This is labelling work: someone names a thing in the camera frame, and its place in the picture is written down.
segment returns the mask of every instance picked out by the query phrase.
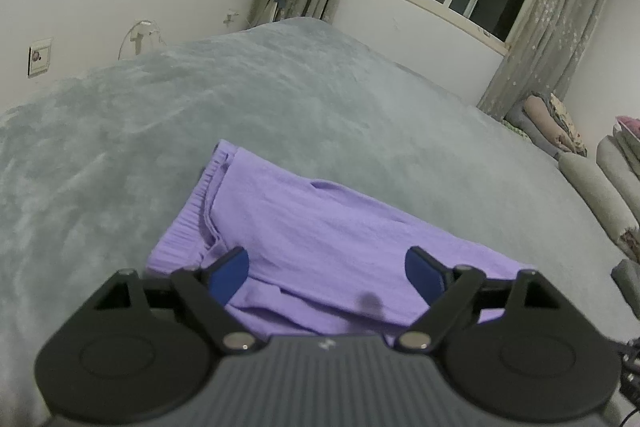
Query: bed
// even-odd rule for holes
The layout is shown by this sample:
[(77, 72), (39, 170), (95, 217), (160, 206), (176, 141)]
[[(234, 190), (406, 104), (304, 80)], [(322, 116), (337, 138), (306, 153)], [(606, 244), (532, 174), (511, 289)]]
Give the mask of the bed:
[(220, 139), (533, 264), (602, 333), (640, 325), (623, 259), (557, 163), (331, 26), (293, 19), (57, 82), (0, 116), (0, 425), (46, 417), (34, 356), (143, 269)]

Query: pillow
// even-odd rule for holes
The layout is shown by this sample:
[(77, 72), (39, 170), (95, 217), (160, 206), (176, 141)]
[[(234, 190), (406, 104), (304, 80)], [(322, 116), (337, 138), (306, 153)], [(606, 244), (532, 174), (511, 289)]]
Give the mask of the pillow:
[(640, 120), (638, 118), (631, 118), (630, 116), (618, 116), (616, 117), (620, 125), (626, 126), (634, 136), (640, 139)]
[(524, 111), (549, 142), (565, 152), (575, 152), (569, 136), (551, 117), (542, 98), (531, 95), (524, 102)]
[(526, 133), (533, 142), (533, 145), (535, 145), (539, 149), (542, 149), (549, 156), (551, 156), (551, 158), (558, 159), (558, 155), (562, 151), (559, 150), (558, 147), (555, 147), (552, 143), (550, 143), (549, 140), (547, 140), (544, 136), (542, 136), (542, 133), (540, 133), (536, 125), (526, 115), (526, 113), (524, 112), (524, 100), (521, 100), (513, 107), (511, 107), (504, 119), (514, 127), (517, 127), (518, 129), (524, 131), (524, 133)]
[(505, 126), (507, 129), (509, 129), (510, 131), (513, 131), (518, 136), (520, 136), (525, 142), (532, 143), (527, 133), (525, 133), (522, 129), (518, 129), (517, 127), (514, 127), (506, 120), (502, 120), (502, 125)]
[(558, 167), (607, 235), (630, 259), (638, 260), (640, 227), (622, 196), (595, 162), (577, 154), (561, 154)]
[(578, 133), (575, 128), (574, 121), (569, 116), (569, 112), (566, 110), (564, 103), (562, 103), (553, 93), (549, 96), (549, 103), (553, 110), (552, 116), (556, 122), (558, 122), (558, 125), (566, 131), (569, 139), (574, 144), (575, 152), (580, 156), (587, 156), (587, 147), (585, 147), (580, 133)]

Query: cable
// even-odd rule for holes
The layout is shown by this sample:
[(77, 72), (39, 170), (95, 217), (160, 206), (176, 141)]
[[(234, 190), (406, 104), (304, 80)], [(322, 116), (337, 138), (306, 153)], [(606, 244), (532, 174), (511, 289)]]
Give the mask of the cable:
[(156, 21), (150, 21), (149, 19), (142, 19), (140, 21), (137, 21), (130, 29), (127, 33), (125, 33), (124, 38), (122, 39), (122, 44), (120, 45), (120, 49), (118, 51), (118, 60), (120, 60), (120, 57), (122, 57), (122, 49), (124, 47), (124, 43), (127, 41), (127, 37), (129, 37), (129, 35), (131, 35), (131, 32), (136, 29), (136, 27), (140, 24), (140, 23), (147, 23), (147, 24), (151, 24), (155, 27), (154, 30), (151, 30), (148, 34), (149, 35), (153, 35), (154, 33), (158, 33), (158, 42), (160, 42), (161, 44), (164, 44), (166, 46), (166, 42), (164, 42), (164, 40), (162, 39), (162, 33), (160, 32), (160, 26), (158, 26), (158, 23)]
[(247, 19), (244, 15), (241, 15), (241, 17), (246, 21), (246, 25), (247, 25), (247, 29), (250, 30), (251, 28), (253, 28), (254, 26), (249, 22), (249, 19)]
[(620, 427), (624, 427), (625, 423), (629, 421), (629, 419), (638, 412), (638, 409), (633, 409), (632, 412), (625, 416), (625, 419), (622, 420)]

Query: pink cloth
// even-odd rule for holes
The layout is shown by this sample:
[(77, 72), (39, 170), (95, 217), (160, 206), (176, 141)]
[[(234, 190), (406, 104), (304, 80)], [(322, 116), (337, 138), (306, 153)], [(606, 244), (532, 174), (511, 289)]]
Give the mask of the pink cloth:
[(628, 130), (636, 136), (636, 138), (640, 139), (640, 120), (638, 120), (638, 118), (618, 116), (616, 117), (616, 120), (618, 120), (618, 123), (624, 124)]

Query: folded blanket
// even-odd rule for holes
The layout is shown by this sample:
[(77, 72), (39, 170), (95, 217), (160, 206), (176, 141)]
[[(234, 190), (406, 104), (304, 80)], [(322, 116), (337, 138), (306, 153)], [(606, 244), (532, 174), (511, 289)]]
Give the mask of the folded blanket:
[(524, 111), (549, 142), (562, 151), (575, 152), (574, 144), (569, 136), (551, 117), (541, 98), (533, 94), (529, 96), (524, 102)]
[(636, 158), (636, 155), (631, 150), (631, 147), (629, 147), (629, 144), (626, 142), (625, 136), (622, 134), (622, 129), (619, 125), (613, 128), (613, 138), (620, 146), (620, 150), (625, 155), (626, 162), (629, 164), (629, 167), (631, 167), (631, 170), (636, 176), (638, 176), (638, 178), (640, 178), (640, 160)]
[(260, 337), (393, 336), (428, 308), (404, 273), (413, 245), (446, 266), (478, 266), (489, 277), (510, 279), (523, 268), (354, 190), (296, 176), (222, 141), (147, 267), (164, 274), (206, 267), (242, 246), (249, 278), (227, 309)]
[(524, 112), (524, 100), (521, 100), (520, 102), (514, 104), (509, 112), (505, 115), (504, 119), (514, 127), (517, 127), (518, 129), (524, 131), (524, 133), (526, 133), (533, 142), (533, 145), (535, 145), (539, 149), (542, 149), (549, 156), (551, 156), (551, 158), (558, 159), (561, 150), (559, 150), (558, 147), (555, 147), (551, 142), (549, 142), (549, 140), (542, 136), (542, 133)]
[(640, 120), (631, 118), (630, 116), (617, 116), (616, 120), (620, 125), (624, 125), (634, 136), (640, 139)]
[(567, 111), (564, 103), (554, 95), (553, 93), (533, 92), (534, 96), (542, 99), (546, 105), (546, 110), (551, 117), (561, 127), (561, 129), (567, 134), (569, 140), (571, 140), (575, 147), (575, 152), (580, 156), (587, 156), (587, 147), (585, 147), (580, 133), (575, 128), (574, 121), (572, 120), (569, 112)]
[(529, 136), (527, 136), (527, 133), (525, 133), (522, 129), (518, 129), (517, 127), (511, 125), (506, 120), (502, 120), (502, 125), (505, 126), (507, 129), (509, 129), (510, 131), (513, 131), (518, 136), (520, 136), (525, 142), (532, 143)]
[(611, 277), (634, 315), (640, 319), (640, 264), (623, 259), (611, 270)]
[(640, 253), (638, 221), (600, 167), (577, 154), (560, 155), (558, 166), (611, 240), (636, 261)]
[(598, 144), (596, 163), (640, 221), (640, 180), (631, 170), (618, 142), (612, 136), (604, 137)]
[(622, 136), (628, 144), (629, 149), (631, 149), (634, 156), (640, 160), (640, 139), (623, 121), (618, 120), (618, 124), (620, 125), (620, 131), (622, 131)]

